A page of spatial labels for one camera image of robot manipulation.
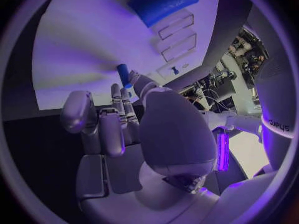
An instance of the machinery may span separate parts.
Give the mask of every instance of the machinery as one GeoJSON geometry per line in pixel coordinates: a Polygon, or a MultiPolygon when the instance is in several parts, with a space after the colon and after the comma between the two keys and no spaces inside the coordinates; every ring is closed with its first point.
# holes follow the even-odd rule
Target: machinery
{"type": "MultiPolygon", "coordinates": [[[[45,1],[28,0],[12,20],[1,40],[1,81],[21,31],[45,1]]],[[[58,109],[64,129],[81,139],[74,197],[90,222],[256,223],[284,206],[299,170],[294,33],[271,3],[237,0],[236,8],[232,1],[49,1],[32,45],[32,92],[36,113],[58,109]],[[255,32],[266,48],[252,79],[258,100],[242,66],[227,65],[237,60],[227,49],[245,23],[243,35],[255,32]],[[133,71],[118,70],[119,77],[119,64],[133,71]],[[211,174],[232,175],[228,144],[236,129],[259,138],[270,165],[215,193],[211,174]]],[[[9,188],[36,222],[64,223],[20,174],[7,137],[1,122],[0,167],[9,188]]]]}

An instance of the purple led light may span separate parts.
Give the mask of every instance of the purple led light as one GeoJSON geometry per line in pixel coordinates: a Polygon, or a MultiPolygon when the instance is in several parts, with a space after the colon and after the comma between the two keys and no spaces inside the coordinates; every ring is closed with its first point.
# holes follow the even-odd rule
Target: purple led light
{"type": "Polygon", "coordinates": [[[217,135],[218,145],[218,171],[227,171],[229,164],[229,136],[228,133],[220,133],[217,135]]]}

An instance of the blue foam block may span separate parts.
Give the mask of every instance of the blue foam block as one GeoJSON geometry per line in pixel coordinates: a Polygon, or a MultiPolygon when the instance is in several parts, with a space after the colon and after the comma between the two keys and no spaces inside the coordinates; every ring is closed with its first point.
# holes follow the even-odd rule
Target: blue foam block
{"type": "Polygon", "coordinates": [[[124,88],[130,88],[132,85],[129,82],[129,71],[126,64],[120,64],[117,66],[117,71],[120,75],[124,88]]]}
{"type": "Polygon", "coordinates": [[[131,0],[128,5],[138,14],[147,27],[199,0],[131,0]]]}

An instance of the blue cylinder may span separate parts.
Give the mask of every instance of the blue cylinder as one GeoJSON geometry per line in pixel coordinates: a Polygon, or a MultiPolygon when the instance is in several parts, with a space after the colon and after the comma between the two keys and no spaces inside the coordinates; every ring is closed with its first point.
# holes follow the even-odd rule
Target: blue cylinder
{"type": "Polygon", "coordinates": [[[126,64],[120,64],[117,66],[117,71],[120,75],[124,88],[130,88],[132,85],[129,82],[129,71],[126,64]]]}
{"type": "Polygon", "coordinates": [[[131,0],[128,5],[138,14],[147,27],[199,0],[131,0]]]}

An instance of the purple light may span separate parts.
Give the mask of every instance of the purple light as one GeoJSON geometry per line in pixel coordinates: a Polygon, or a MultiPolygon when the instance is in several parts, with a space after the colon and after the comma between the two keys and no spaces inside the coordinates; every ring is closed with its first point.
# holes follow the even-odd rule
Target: purple light
{"type": "Polygon", "coordinates": [[[227,171],[229,164],[229,135],[228,133],[217,134],[218,161],[216,170],[227,171]]]}

